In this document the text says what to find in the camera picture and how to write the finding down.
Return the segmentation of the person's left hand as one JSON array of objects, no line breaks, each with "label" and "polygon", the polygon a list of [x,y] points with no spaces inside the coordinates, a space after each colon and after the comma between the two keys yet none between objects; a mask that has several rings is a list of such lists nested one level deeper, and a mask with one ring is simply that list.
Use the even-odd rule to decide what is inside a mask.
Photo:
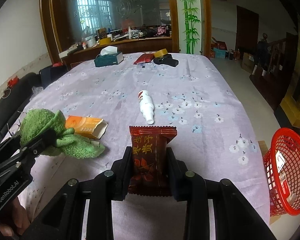
[{"label": "person's left hand", "polygon": [[22,235],[29,226],[27,212],[17,197],[0,214],[0,232],[5,237]]}]

